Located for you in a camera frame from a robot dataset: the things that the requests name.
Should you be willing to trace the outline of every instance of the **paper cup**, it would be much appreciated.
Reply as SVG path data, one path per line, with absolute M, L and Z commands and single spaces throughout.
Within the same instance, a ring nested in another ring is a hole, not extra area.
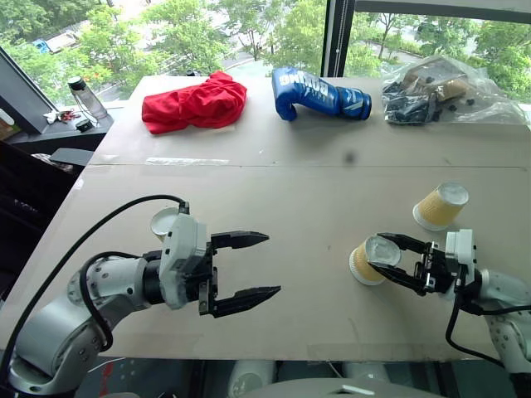
M 178 214 L 179 209 L 177 207 L 168 207 L 167 209 L 159 211 L 151 219 L 151 231 L 161 242 L 164 241 L 164 238 L 172 228 Z
M 360 246 L 350 253 L 348 266 L 350 272 L 359 282 L 375 286 L 385 280 L 368 261 L 377 261 L 388 265 L 397 265 L 402 253 L 400 248 L 390 240 L 374 235 L 367 238 Z
M 446 229 L 468 202 L 469 194 L 457 182 L 445 182 L 413 207 L 413 218 L 429 231 Z

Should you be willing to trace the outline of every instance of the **black chair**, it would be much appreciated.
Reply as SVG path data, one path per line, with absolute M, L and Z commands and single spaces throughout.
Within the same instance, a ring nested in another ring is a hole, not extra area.
M 0 141 L 0 296 L 6 298 L 77 176 Z

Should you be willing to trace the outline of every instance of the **table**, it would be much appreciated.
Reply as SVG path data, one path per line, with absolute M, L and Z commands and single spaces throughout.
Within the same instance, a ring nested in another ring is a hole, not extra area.
M 470 203 L 453 228 L 474 229 L 478 266 L 531 281 L 529 131 L 524 126 L 395 129 L 382 121 L 377 101 L 367 122 L 301 109 L 295 123 L 288 124 L 274 114 L 272 101 L 270 107 L 261 106 L 262 95 L 272 96 L 268 80 L 249 80 L 249 101 L 234 126 L 150 136 L 139 122 L 139 99 L 189 81 L 150 77 L 141 82 L 125 112 L 130 117 L 110 130 L 0 312 L 0 347 L 29 295 L 73 241 L 117 206 L 153 193 L 186 198 L 209 233 L 249 229 L 270 235 L 251 248 L 220 250 L 214 258 L 220 298 L 251 286 L 280 284 L 282 290 L 251 311 L 220 319 L 199 317 L 196 303 L 174 312 L 153 306 L 115 329 L 114 346 L 105 355 L 357 361 L 465 357 L 444 339 L 451 303 L 435 295 L 421 298 L 388 282 L 364 286 L 348 270 L 350 251 L 376 232 L 444 243 L 444 232 L 424 231 L 415 223 L 412 207 L 447 180 L 470 191 Z M 378 86 L 375 80 L 339 81 L 370 90 Z M 319 126 L 328 131 L 319 134 Z M 348 151 L 356 154 L 352 164 L 344 162 Z M 163 165 L 148 158 L 211 162 Z M 168 203 L 137 206 L 104 227 L 75 254 L 39 306 L 65 288 L 96 252 L 141 254 L 160 247 L 149 222 L 164 206 Z M 413 259 L 405 255 L 402 264 L 411 270 Z M 484 323 L 463 314 L 456 341 L 493 355 Z

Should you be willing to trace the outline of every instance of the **red cloth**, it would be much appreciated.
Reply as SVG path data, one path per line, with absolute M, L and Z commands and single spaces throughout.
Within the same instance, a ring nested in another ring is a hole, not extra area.
M 148 95 L 142 104 L 142 120 L 151 134 L 185 129 L 189 124 L 218 129 L 238 120 L 246 92 L 232 76 L 218 71 L 200 85 Z

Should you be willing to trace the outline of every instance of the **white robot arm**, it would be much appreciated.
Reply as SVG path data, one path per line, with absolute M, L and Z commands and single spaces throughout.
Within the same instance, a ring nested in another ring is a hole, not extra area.
M 370 263 L 386 278 L 423 296 L 439 293 L 454 299 L 446 340 L 454 348 L 503 366 L 510 374 L 518 397 L 531 396 L 531 288 L 520 279 L 483 269 L 477 270 L 477 250 L 472 230 L 448 232 L 446 251 L 436 242 L 382 233 L 401 250 L 421 254 L 414 275 L 382 263 Z M 451 334 L 459 310 L 483 315 L 499 360 L 473 352 L 453 342 Z
M 268 236 L 235 231 L 212 235 L 207 242 L 205 225 L 187 214 L 188 206 L 180 210 L 162 250 L 141 257 L 119 252 L 92 257 L 63 294 L 24 324 L 9 363 L 11 388 L 28 395 L 73 396 L 98 354 L 112 345 L 111 330 L 130 313 L 153 304 L 180 309 L 198 300 L 201 315 L 218 318 L 251 309 L 280 290 L 246 289 L 215 300 L 212 257 L 217 249 L 255 245 Z

